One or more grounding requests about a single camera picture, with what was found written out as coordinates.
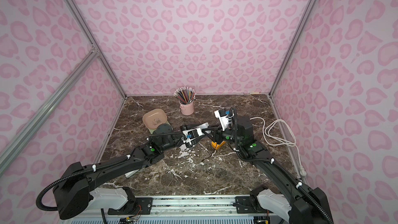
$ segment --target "cable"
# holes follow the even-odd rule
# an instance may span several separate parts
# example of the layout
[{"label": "cable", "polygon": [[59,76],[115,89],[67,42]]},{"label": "cable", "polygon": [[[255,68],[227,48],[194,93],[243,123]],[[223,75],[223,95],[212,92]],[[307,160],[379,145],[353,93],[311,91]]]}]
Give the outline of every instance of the cable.
[{"label": "cable", "polygon": [[233,108],[233,107],[230,108],[228,117],[232,117],[232,116],[234,117],[233,130],[234,130],[234,139],[235,139],[235,150],[239,151],[239,144],[238,144],[238,114],[236,112],[236,109]]},{"label": "cable", "polygon": [[[277,119],[277,120],[275,120],[274,122],[272,122],[272,123],[271,123],[269,126],[267,126],[267,127],[266,127],[266,121],[265,121],[262,117],[252,117],[250,120],[252,120],[252,119],[257,119],[257,118],[258,118],[258,119],[261,119],[261,120],[263,121],[263,137],[264,137],[264,140],[266,141],[266,143],[267,143],[268,145],[270,145],[270,146],[281,146],[281,145],[286,145],[286,146],[290,146],[290,147],[296,147],[297,152],[298,152],[298,163],[300,164],[300,175],[301,175],[302,177],[305,177],[305,176],[307,175],[307,172],[305,171],[304,167],[303,167],[302,164],[301,164],[300,150],[299,150],[299,147],[297,146],[296,137],[295,137],[295,135],[293,134],[292,129],[290,128],[290,126],[289,126],[283,119]],[[286,139],[283,139],[283,138],[279,138],[279,137],[272,136],[272,135],[269,133],[269,132],[271,131],[271,129],[272,129],[272,128],[276,125],[276,123],[278,123],[278,122],[282,122],[282,123],[284,123],[284,124],[286,125],[286,127],[287,127],[287,129],[289,130],[291,136],[293,137],[293,140],[294,140],[293,142],[291,142],[291,141],[289,141],[289,140],[286,140]],[[266,138],[266,136],[275,139],[276,141],[279,142],[279,144],[271,144],[271,143],[269,143],[268,140],[267,140],[267,138]]]},{"label": "cable", "polygon": [[[135,148],[130,152],[130,154],[129,154],[130,156],[134,153],[135,149],[137,149],[137,147],[135,147]],[[106,165],[102,165],[102,166],[98,166],[98,167],[96,168],[96,170],[106,169],[106,168],[108,168],[108,167],[115,166],[115,165],[117,165],[117,164],[119,164],[119,163],[122,163],[122,162],[124,162],[124,161],[127,161],[128,159],[129,159],[129,158],[126,156],[126,157],[124,157],[123,159],[117,160],[117,161],[115,161],[115,162],[112,162],[112,163],[109,163],[109,164],[106,164]],[[86,173],[89,173],[89,172],[93,172],[93,171],[94,171],[93,168],[86,168],[86,169],[83,169],[83,170],[78,171],[78,172],[73,172],[72,174],[70,174],[70,175],[68,175],[68,176],[61,177],[60,179],[58,179],[58,180],[52,182],[50,185],[48,185],[47,187],[45,187],[45,188],[39,193],[39,195],[38,195],[37,198],[36,198],[36,206],[37,206],[40,210],[43,210],[43,211],[58,211],[58,207],[49,207],[49,206],[46,206],[46,205],[43,204],[42,199],[43,199],[44,195],[45,195],[50,189],[52,189],[53,187],[57,186],[57,185],[60,184],[61,182],[64,182],[64,181],[68,180],[69,178],[77,177],[77,176],[80,176],[80,175],[83,175],[83,174],[86,174]]]},{"label": "cable", "polygon": [[217,127],[208,127],[202,129],[202,131],[212,131],[212,130],[217,130]]},{"label": "cable", "polygon": [[105,219],[105,213],[103,212],[103,208],[101,209],[101,215],[102,215],[103,224],[108,224],[108,222],[106,222],[106,219]]},{"label": "cable", "polygon": [[[138,212],[135,215],[126,217],[126,218],[120,218],[119,223],[130,223],[130,222],[134,222],[134,221],[138,221],[138,219],[141,217],[141,212],[142,212],[142,208],[141,205],[137,205],[135,208],[140,207],[140,210],[138,210]],[[132,219],[133,217],[136,217],[138,214],[140,214],[140,216],[135,220]]]},{"label": "cable", "polygon": [[261,213],[261,210],[256,210],[256,209],[252,208],[251,206],[246,206],[246,205],[243,205],[243,204],[240,204],[240,203],[236,203],[236,202],[232,203],[232,206],[233,207],[241,206],[243,208],[251,208],[252,210],[254,210],[256,212]]},{"label": "cable", "polygon": [[214,154],[216,154],[217,150],[214,149],[214,151],[210,154],[210,156],[203,158],[201,162],[205,161],[206,159],[210,158],[211,156],[213,156]]},{"label": "cable", "polygon": [[210,133],[207,133],[207,132],[203,132],[203,133],[206,135],[206,137],[210,138],[210,140],[213,141],[213,136],[210,135]]},{"label": "cable", "polygon": [[329,217],[329,215],[326,213],[326,211],[323,209],[323,207],[321,205],[319,205],[318,202],[301,186],[301,182],[298,179],[296,179],[295,177],[293,177],[292,174],[289,171],[287,171],[281,164],[279,164],[278,162],[275,162],[273,159],[272,160],[264,159],[264,158],[247,159],[247,158],[242,157],[240,152],[236,152],[236,154],[238,155],[238,157],[240,159],[242,159],[243,161],[246,161],[246,162],[264,161],[264,162],[269,162],[272,165],[278,167],[278,169],[280,169],[287,176],[287,178],[289,178],[289,180],[292,183],[294,183],[296,188],[305,196],[305,199],[308,199],[308,201],[310,201],[310,203],[319,210],[319,212],[324,217],[326,222],[328,224],[333,224],[333,220]]},{"label": "cable", "polygon": [[177,135],[177,134],[185,137],[185,134],[181,133],[181,132],[168,132],[168,133],[159,133],[159,134],[149,134],[148,136],[149,137],[157,137],[157,136],[167,136],[167,135]]}]

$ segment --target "pink pencil holder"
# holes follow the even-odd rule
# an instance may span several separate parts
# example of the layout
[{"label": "pink pencil holder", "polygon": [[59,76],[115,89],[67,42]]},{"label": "pink pencil holder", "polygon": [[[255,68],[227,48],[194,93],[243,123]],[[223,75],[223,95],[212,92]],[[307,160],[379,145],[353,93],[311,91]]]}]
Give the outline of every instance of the pink pencil holder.
[{"label": "pink pencil holder", "polygon": [[180,108],[183,115],[191,115],[193,113],[193,101],[187,105],[180,102]]}]

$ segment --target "orange object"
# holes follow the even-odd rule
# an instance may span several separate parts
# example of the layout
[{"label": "orange object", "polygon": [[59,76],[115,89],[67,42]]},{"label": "orange object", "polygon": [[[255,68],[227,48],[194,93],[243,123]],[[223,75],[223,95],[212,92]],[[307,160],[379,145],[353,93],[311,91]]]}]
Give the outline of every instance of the orange object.
[{"label": "orange object", "polygon": [[216,149],[216,150],[218,150],[218,148],[220,148],[223,144],[225,144],[226,142],[225,141],[222,141],[221,142],[221,144],[218,144],[218,143],[216,143],[216,142],[211,142],[211,146],[214,148],[214,149]]}]

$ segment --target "power plug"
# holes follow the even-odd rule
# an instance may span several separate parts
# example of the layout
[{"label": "power plug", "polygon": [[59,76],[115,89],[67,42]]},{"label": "power plug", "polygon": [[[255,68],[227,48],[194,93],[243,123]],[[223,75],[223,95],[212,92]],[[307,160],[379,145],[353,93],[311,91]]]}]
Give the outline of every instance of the power plug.
[{"label": "power plug", "polygon": [[302,177],[307,176],[307,172],[305,171],[305,169],[302,165],[300,165],[300,176],[302,176]]}]

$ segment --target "black cord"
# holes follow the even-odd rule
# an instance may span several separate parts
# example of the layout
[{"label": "black cord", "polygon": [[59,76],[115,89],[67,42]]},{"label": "black cord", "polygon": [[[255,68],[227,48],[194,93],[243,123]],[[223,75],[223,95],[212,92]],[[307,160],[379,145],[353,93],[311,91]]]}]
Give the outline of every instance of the black cord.
[{"label": "black cord", "polygon": [[207,132],[203,132],[208,138],[210,138],[210,140],[212,141],[213,140],[213,136],[212,135],[210,135],[209,133],[207,133]]},{"label": "black cord", "polygon": [[168,132],[168,133],[159,133],[159,134],[149,134],[149,137],[157,137],[157,136],[167,136],[167,135],[181,135],[185,137],[184,133],[181,132]]},{"label": "black cord", "polygon": [[229,117],[232,117],[232,112],[234,113],[234,126],[233,126],[233,130],[234,130],[234,139],[235,139],[235,149],[239,150],[239,144],[238,144],[238,114],[236,112],[236,109],[231,107],[229,110]]},{"label": "black cord", "polygon": [[[233,207],[238,207],[238,206],[241,206],[241,207],[244,207],[244,208],[251,208],[251,209],[253,209],[251,206],[246,206],[246,205],[243,205],[243,204],[240,204],[240,203],[232,203],[232,206]],[[254,211],[256,211],[256,212],[258,212],[258,213],[261,213],[261,210],[255,210],[255,209],[253,209]]]},{"label": "black cord", "polygon": [[202,129],[202,131],[212,131],[212,130],[217,130],[217,127],[208,127]]},{"label": "black cord", "polygon": [[108,224],[108,222],[106,222],[105,219],[105,213],[103,212],[103,208],[101,209],[101,215],[102,215],[103,224]]},{"label": "black cord", "polygon": [[205,161],[206,159],[210,158],[211,156],[213,156],[214,154],[216,154],[217,150],[214,149],[214,151],[210,154],[210,156],[203,158],[201,162]]},{"label": "black cord", "polygon": [[[269,163],[271,162],[271,160],[264,159],[264,158],[246,159],[246,158],[242,157],[240,152],[236,152],[236,153],[240,159],[242,159],[243,161],[246,161],[246,162],[255,162],[255,161],[264,161],[264,162],[269,162]],[[289,171],[287,171],[281,164],[274,161],[272,163],[272,165],[278,167],[287,176],[287,178],[289,178],[289,180],[291,182],[293,182],[295,185],[297,185],[299,180],[294,178],[292,176],[292,174]],[[323,209],[323,207],[321,205],[319,205],[319,203],[310,195],[309,192],[307,192],[304,189],[304,187],[298,186],[297,189],[305,196],[305,199],[307,199],[313,206],[315,206],[318,209],[318,211],[321,213],[321,215],[323,216],[323,218],[326,220],[326,222],[328,224],[333,224],[333,220],[329,217],[329,215],[326,213],[326,211]]]},{"label": "black cord", "polygon": [[[129,155],[132,156],[132,154],[134,153],[134,151],[135,151],[136,149],[137,149],[137,147],[135,147],[135,148],[130,152]],[[127,160],[128,160],[128,158],[127,158],[127,156],[126,156],[126,157],[124,157],[123,159],[120,159],[120,160],[118,160],[118,161],[115,161],[115,162],[112,162],[112,163],[109,163],[109,164],[106,164],[106,165],[98,166],[98,167],[96,168],[96,170],[106,169],[106,168],[115,166],[115,165],[117,165],[117,164],[119,164],[119,163],[122,163],[122,162],[124,162],[124,161],[127,161]],[[50,189],[52,189],[53,187],[57,186],[59,183],[68,180],[69,178],[77,177],[77,176],[80,176],[80,175],[83,175],[83,174],[86,174],[86,173],[89,173],[89,172],[93,172],[93,171],[94,171],[93,168],[86,168],[86,169],[83,169],[83,170],[81,170],[81,171],[74,172],[74,173],[72,173],[72,174],[70,174],[70,175],[68,175],[68,176],[61,177],[60,179],[58,179],[58,180],[52,182],[50,185],[48,185],[47,187],[45,187],[45,188],[39,193],[39,195],[38,195],[37,198],[36,198],[36,206],[37,206],[40,210],[43,210],[43,211],[58,211],[58,207],[49,207],[49,206],[46,206],[46,205],[43,204],[42,199],[43,199],[44,195],[45,195]]]}]

